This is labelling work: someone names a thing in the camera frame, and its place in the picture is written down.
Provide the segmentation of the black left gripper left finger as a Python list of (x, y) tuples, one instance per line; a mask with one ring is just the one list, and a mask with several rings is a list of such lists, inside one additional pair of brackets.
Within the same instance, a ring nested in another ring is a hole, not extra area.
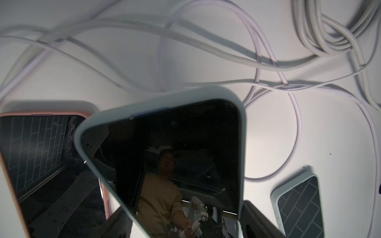
[(129, 238), (133, 221), (119, 207), (92, 235), (93, 238)]

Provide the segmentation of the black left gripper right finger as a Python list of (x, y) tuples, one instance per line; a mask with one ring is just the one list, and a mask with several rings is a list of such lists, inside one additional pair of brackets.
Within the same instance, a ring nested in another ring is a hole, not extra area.
[(240, 216), (244, 238), (286, 238), (250, 201), (244, 200)]

